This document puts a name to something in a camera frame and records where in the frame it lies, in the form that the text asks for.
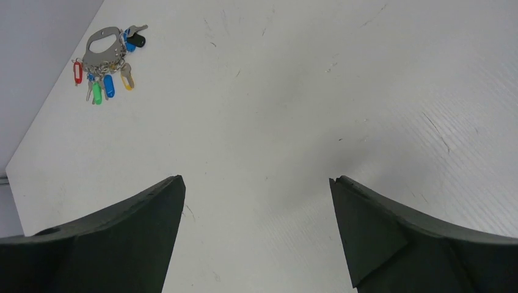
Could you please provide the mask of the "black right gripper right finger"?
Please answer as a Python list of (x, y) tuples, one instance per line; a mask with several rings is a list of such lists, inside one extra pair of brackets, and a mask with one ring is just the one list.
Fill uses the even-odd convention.
[(437, 219), (346, 176), (329, 184), (358, 292), (517, 291), (517, 239)]

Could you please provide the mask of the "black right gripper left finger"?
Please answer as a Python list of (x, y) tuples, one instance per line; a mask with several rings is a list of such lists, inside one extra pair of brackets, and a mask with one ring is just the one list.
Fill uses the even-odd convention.
[(161, 292), (185, 193), (171, 176), (80, 219), (1, 239), (1, 291)]

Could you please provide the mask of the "red key tag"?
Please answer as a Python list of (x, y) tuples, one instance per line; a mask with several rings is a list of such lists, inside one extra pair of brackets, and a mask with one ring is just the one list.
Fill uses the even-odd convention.
[(75, 60), (72, 60), (73, 62), (73, 73), (74, 73), (74, 82), (75, 86), (78, 86), (82, 83), (83, 80), (83, 67), (82, 67), (82, 60), (77, 58)]

